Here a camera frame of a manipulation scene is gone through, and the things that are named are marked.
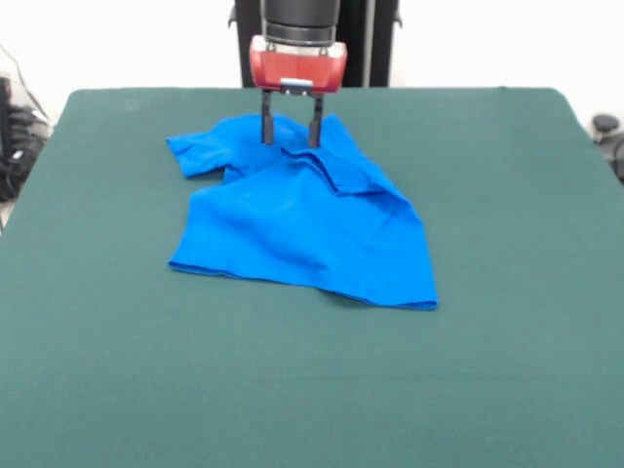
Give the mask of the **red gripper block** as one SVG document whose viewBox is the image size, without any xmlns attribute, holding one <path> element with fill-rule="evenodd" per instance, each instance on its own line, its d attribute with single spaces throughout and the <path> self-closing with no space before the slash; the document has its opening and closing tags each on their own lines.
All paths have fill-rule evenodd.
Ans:
<svg viewBox="0 0 624 468">
<path fill-rule="evenodd" d="M 261 141 L 271 145 L 274 138 L 271 112 L 272 91 L 312 92 L 313 116 L 308 126 L 311 148 L 321 144 L 324 96 L 336 93 L 344 76 L 347 48 L 342 42 L 329 47 L 299 47 L 267 41 L 255 35 L 249 47 L 253 83 L 261 90 Z"/>
</svg>

